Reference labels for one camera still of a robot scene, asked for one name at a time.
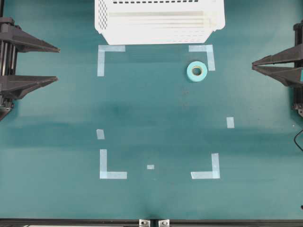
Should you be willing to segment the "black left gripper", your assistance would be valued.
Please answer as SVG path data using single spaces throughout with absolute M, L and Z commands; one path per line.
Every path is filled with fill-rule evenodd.
M 58 80 L 56 76 L 16 76 L 19 52 L 60 52 L 60 49 L 40 40 L 14 25 L 11 17 L 0 18 L 0 117 L 4 118 L 13 101 Z

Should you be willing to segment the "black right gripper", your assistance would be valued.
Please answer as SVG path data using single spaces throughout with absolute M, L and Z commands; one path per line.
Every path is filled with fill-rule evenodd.
M 286 49 L 274 55 L 266 56 L 252 63 L 252 69 L 269 76 L 286 87 L 293 87 L 293 105 L 292 109 L 296 110 L 300 116 L 303 115 L 303 21 L 294 25 L 295 32 L 294 47 Z M 259 66 L 269 64 L 291 63 L 292 67 L 272 67 Z

